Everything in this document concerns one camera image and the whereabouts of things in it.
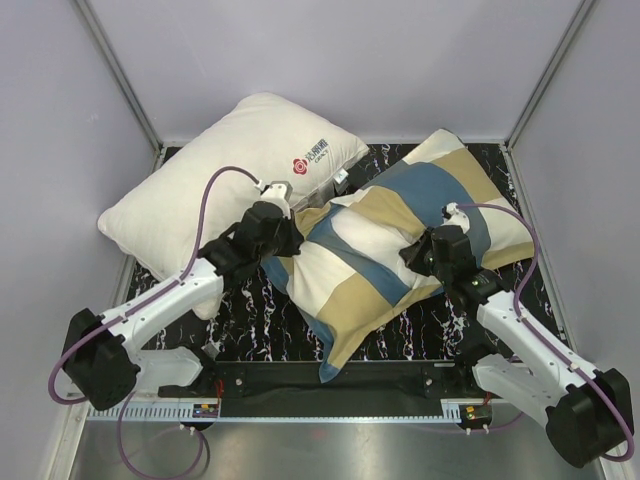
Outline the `blue beige patchwork pillowcase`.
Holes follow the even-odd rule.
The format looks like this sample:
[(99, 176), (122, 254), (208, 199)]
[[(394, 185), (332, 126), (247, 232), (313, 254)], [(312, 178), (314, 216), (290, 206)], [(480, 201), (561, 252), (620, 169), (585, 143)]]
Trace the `blue beige patchwork pillowcase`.
[(440, 282), (411, 271), (400, 252), (440, 226), (452, 203), (468, 207), (466, 234), (478, 266), (497, 270), (533, 256), (511, 204), (444, 129), (355, 193), (297, 213), (299, 254), (271, 257), (262, 267), (321, 341), (321, 382), (332, 381), (371, 332), (441, 293)]

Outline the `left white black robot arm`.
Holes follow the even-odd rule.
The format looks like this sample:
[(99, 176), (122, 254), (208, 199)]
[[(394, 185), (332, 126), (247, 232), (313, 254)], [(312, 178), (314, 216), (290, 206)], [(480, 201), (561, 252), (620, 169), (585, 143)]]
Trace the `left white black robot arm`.
[(198, 247), (178, 274), (135, 298), (103, 312), (89, 309), (70, 320), (59, 368), (98, 411), (108, 410), (134, 391), (181, 386), (196, 396), (215, 386), (216, 372), (187, 347), (145, 350), (145, 344), (195, 306), (219, 303), (224, 292), (243, 283), (272, 256), (300, 252), (302, 234), (284, 199), (262, 197), (218, 238)]

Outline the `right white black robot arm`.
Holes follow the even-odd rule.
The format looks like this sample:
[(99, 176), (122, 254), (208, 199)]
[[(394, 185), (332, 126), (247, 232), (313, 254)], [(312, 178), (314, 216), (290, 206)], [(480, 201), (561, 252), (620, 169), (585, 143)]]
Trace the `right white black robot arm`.
[(493, 271), (477, 266), (457, 225), (427, 229), (400, 256), (405, 266), (435, 277), (454, 307), (496, 335), (519, 359), (475, 347), (471, 362), (454, 371), (466, 396), (482, 390), (508, 401), (544, 428), (556, 452), (582, 468), (627, 446), (635, 450), (630, 386), (616, 369), (601, 371), (549, 333)]

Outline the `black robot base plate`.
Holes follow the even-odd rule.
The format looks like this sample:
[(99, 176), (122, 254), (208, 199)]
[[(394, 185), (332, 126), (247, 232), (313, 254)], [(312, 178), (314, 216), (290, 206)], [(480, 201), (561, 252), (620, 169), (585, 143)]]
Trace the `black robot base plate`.
[(218, 362), (188, 387), (162, 398), (221, 402), (228, 421), (346, 423), (459, 422), (486, 394), (452, 361), (355, 361), (327, 383), (314, 362)]

